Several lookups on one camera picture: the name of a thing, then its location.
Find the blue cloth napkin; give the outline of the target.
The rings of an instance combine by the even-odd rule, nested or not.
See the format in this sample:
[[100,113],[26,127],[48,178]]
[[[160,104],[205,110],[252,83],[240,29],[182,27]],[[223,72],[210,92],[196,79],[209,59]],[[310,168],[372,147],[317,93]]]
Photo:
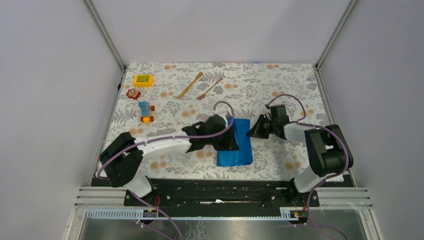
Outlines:
[[218,167],[246,166],[253,162],[251,139],[247,136],[250,124],[249,119],[235,119],[232,128],[239,150],[218,151],[216,162]]

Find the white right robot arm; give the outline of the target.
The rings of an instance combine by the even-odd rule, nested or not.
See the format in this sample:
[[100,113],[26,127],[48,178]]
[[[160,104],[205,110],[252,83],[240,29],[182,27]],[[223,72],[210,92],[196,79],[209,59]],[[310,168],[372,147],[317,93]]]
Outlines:
[[337,124],[320,126],[291,121],[283,104],[268,105],[267,109],[269,112],[261,114],[246,135],[259,139],[275,135],[300,142],[307,150],[309,166],[289,181],[286,198],[291,205],[301,205],[307,192],[353,166],[351,151]]

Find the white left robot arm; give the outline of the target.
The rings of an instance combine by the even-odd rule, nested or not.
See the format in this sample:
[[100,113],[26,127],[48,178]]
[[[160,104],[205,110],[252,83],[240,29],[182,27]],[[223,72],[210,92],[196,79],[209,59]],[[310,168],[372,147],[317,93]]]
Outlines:
[[135,138],[121,133],[99,156],[97,177],[109,181],[113,188],[124,187],[135,194],[144,206],[152,204],[155,192],[149,177],[138,173],[142,161],[165,155],[191,153],[212,146],[216,151],[238,150],[233,117],[214,114],[174,133],[150,138]]

